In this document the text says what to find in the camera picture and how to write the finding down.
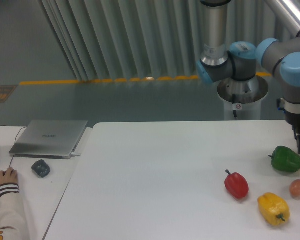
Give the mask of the person's hand on mouse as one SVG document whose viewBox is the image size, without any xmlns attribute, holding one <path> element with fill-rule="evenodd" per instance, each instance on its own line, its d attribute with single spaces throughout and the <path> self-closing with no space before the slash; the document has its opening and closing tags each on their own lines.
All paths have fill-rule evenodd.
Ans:
<svg viewBox="0 0 300 240">
<path fill-rule="evenodd" d="M 9 167 L 7 170 L 0 170 L 0 186 L 5 184 L 19 184 L 18 171 Z"/>
</svg>

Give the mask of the white sleeved forearm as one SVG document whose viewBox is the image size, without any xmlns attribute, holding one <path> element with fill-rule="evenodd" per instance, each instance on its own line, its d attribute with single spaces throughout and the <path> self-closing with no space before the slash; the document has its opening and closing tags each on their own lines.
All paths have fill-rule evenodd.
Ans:
<svg viewBox="0 0 300 240">
<path fill-rule="evenodd" d="M 0 240 L 29 240 L 24 203 L 17 183 L 0 185 Z"/>
</svg>

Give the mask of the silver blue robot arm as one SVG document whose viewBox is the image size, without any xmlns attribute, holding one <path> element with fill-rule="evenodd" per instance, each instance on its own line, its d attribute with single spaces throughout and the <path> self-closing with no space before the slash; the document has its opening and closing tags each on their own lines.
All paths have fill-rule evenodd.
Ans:
<svg viewBox="0 0 300 240">
<path fill-rule="evenodd" d="M 300 1 L 267 1 L 293 39 L 280 42 L 268 38 L 258 46 L 238 41 L 226 47 L 229 2 L 204 0 L 202 5 L 207 34 L 196 63 L 199 78 L 208 84 L 218 83 L 217 93 L 227 104 L 232 104 L 229 117 L 236 119 L 237 107 L 257 103 L 267 95 L 268 84 L 256 75 L 257 66 L 266 69 L 281 86 L 283 97 L 277 100 L 277 108 L 291 125 L 300 154 Z"/>
</svg>

